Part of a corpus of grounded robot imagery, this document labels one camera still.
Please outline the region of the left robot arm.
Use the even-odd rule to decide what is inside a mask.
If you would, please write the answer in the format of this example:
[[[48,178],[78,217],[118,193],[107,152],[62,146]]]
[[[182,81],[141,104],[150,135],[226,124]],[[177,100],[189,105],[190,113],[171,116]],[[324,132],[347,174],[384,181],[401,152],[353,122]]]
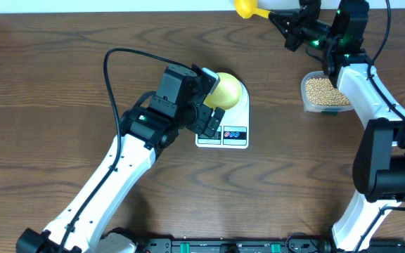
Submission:
[[[215,135],[224,110],[204,102],[219,83],[219,75],[207,68],[169,64],[157,91],[144,93],[116,121],[117,135],[109,151],[74,200],[42,232],[26,229],[15,250],[135,252],[135,240],[104,230],[127,193],[182,128]]]

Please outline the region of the yellow plastic measuring scoop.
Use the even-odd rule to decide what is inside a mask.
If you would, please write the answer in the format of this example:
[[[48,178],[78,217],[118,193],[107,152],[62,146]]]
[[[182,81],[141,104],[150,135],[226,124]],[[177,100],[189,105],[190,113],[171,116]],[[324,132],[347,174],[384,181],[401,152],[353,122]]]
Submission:
[[[268,18],[271,11],[258,7],[258,0],[234,0],[236,13],[243,19],[258,15],[262,18]]]

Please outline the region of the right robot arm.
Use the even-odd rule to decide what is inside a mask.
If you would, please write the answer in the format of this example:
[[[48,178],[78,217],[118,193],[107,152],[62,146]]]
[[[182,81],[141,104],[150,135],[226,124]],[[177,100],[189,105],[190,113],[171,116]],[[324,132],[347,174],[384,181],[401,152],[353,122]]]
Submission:
[[[381,82],[363,49],[369,5],[342,0],[331,24],[319,20],[319,1],[271,11],[269,20],[291,51],[306,44],[323,54],[323,73],[350,102],[364,126],[352,166],[355,192],[342,217],[320,241],[320,252],[365,252],[392,211],[405,212],[405,109]]]

